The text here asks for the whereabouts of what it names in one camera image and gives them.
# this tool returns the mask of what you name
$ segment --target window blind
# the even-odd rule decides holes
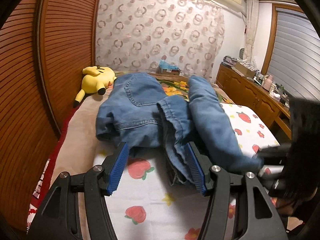
[[[276,39],[268,74],[290,94],[320,101],[319,36],[305,14],[276,10]]]

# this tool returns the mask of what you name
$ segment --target wooden desk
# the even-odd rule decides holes
[[[251,108],[270,128],[276,122],[291,139],[290,113],[280,102],[269,96],[261,86],[220,65],[216,84],[238,105]]]

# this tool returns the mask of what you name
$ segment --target ridged blue pad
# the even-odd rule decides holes
[[[205,195],[207,192],[207,188],[205,186],[204,173],[189,143],[186,144],[185,151],[187,154],[186,159],[188,162],[188,166],[191,170],[193,181],[196,184],[196,189],[197,191],[201,192],[202,195]]]
[[[114,191],[117,190],[124,167],[127,163],[128,157],[129,157],[128,145],[124,144],[110,172],[109,185],[107,187],[107,192],[109,195],[111,195]]]

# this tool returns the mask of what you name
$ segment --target wooden window frame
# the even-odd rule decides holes
[[[264,58],[264,62],[263,62],[262,69],[261,69],[262,75],[265,75],[268,71],[272,52],[273,52],[273,47],[275,45],[277,22],[278,22],[278,12],[276,10],[277,8],[283,8],[283,9],[288,9],[288,10],[293,10],[293,11],[297,11],[300,13],[304,13],[300,7],[297,7],[294,5],[281,4],[281,3],[273,3],[272,4],[271,30],[270,30],[270,37],[269,37],[266,56]]]

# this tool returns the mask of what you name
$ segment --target stuffed animal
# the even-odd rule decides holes
[[[116,79],[115,73],[108,67],[86,67],[82,70],[85,75],[82,79],[81,90],[76,96],[73,107],[80,104],[85,94],[93,94],[98,92],[99,95],[104,95],[106,88],[113,84]]]

